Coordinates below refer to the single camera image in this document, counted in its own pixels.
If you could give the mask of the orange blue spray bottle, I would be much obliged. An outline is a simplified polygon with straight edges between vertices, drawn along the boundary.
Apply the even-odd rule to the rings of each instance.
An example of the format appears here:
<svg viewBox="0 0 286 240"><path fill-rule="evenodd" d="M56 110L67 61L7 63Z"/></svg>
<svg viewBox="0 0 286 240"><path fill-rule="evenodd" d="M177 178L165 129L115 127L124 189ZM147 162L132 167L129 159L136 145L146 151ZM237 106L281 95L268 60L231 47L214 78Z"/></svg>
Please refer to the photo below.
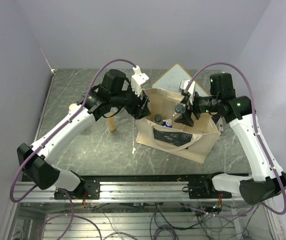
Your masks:
<svg viewBox="0 0 286 240"><path fill-rule="evenodd" d="M162 126L172 128L172 119L164 119Z"/></svg>

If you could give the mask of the clear bottle with dark cap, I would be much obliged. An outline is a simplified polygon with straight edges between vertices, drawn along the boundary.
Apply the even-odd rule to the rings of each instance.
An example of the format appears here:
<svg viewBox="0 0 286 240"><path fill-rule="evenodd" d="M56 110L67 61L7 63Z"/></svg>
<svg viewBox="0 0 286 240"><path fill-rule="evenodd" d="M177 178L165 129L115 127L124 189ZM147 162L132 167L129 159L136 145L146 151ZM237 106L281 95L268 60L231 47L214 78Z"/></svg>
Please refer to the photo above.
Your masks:
<svg viewBox="0 0 286 240"><path fill-rule="evenodd" d="M161 114L156 114L154 116L154 121L157 122L157 123L163 122L163 116Z"/></svg>

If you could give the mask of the cream canvas tote bag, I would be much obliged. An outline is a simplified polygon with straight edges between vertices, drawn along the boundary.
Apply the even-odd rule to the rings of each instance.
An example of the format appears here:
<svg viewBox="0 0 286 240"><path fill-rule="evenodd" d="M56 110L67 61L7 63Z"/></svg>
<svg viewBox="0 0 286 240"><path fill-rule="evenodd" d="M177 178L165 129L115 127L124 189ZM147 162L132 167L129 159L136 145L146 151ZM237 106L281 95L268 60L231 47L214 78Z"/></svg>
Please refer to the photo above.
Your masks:
<svg viewBox="0 0 286 240"><path fill-rule="evenodd" d="M148 106L151 115L136 121L136 142L197 163L204 163L221 135L211 115L203 113L199 120L193 116L194 127L175 123L174 108L183 96L161 88L149 88L145 92L150 99ZM162 126L163 122L156 123L156 114L161 114L163 120L172 119L172 128Z"/></svg>

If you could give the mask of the cream cylindrical bottle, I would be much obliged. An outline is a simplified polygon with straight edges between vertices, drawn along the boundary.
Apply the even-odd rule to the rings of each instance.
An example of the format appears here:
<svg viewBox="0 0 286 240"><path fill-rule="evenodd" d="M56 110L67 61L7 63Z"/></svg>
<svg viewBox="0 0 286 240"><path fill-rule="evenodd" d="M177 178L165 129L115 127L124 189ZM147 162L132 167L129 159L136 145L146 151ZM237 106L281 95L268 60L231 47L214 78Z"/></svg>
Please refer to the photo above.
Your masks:
<svg viewBox="0 0 286 240"><path fill-rule="evenodd" d="M69 105L69 113L73 113L75 111L77 111L80 108L81 105L73 103L71 105Z"/></svg>

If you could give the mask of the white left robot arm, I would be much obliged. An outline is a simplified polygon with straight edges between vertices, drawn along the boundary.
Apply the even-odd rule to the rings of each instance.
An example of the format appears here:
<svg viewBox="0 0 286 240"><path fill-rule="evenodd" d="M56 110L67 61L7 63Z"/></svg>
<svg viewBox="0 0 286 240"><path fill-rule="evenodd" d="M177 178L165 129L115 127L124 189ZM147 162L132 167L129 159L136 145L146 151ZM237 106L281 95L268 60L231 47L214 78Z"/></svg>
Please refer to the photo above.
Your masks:
<svg viewBox="0 0 286 240"><path fill-rule="evenodd" d="M54 161L61 150L80 132L95 124L112 108L125 109L134 119L140 120L151 114L149 98L142 85L149 77L137 66L130 78L111 69L102 82L90 89L77 105L43 138L17 148L19 164L23 173L36 187L46 190L52 186L65 189L74 199L85 191L85 181L76 173L56 167Z"/></svg>

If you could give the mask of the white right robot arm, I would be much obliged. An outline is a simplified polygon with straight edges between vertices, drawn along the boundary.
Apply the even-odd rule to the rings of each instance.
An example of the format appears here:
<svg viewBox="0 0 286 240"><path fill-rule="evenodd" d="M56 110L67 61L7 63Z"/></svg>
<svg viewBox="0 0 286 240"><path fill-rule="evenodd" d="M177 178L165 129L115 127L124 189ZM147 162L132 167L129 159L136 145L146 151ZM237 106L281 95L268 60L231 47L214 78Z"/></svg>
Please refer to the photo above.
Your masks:
<svg viewBox="0 0 286 240"><path fill-rule="evenodd" d="M238 137L251 168L250 176L212 174L211 181L203 186L207 197L214 198L220 192L229 192L241 196L247 204L255 205L286 189L286 173L259 132L250 98L236 96L231 74L211 75L210 95L206 97L200 96L196 84L189 80L182 80L179 89L183 100L175 107L180 115L175 122L191 127L194 125L191 117L198 120L204 113L224 118Z"/></svg>

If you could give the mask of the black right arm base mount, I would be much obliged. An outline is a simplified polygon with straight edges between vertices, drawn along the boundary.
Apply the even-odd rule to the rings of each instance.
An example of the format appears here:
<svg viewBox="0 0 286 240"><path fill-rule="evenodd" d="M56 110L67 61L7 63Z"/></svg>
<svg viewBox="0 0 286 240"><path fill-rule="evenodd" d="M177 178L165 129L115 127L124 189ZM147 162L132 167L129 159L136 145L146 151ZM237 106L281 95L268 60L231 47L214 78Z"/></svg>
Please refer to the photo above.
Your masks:
<svg viewBox="0 0 286 240"><path fill-rule="evenodd" d="M182 191L188 193L190 199L216 199L219 196L222 196L223 199L232 198L231 193L214 188L212 178L218 174L220 172L188 175L188 184L182 188Z"/></svg>

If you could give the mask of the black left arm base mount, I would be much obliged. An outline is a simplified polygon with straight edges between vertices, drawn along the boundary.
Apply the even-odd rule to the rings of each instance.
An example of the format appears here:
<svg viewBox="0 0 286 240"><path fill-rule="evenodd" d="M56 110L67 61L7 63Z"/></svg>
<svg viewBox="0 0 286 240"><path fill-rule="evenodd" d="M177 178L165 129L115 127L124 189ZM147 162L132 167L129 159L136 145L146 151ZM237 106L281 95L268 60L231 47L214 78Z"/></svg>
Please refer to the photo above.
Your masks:
<svg viewBox="0 0 286 240"><path fill-rule="evenodd" d="M67 200L98 200L100 197L100 183L96 178L62 178L53 185L56 189L54 199Z"/></svg>

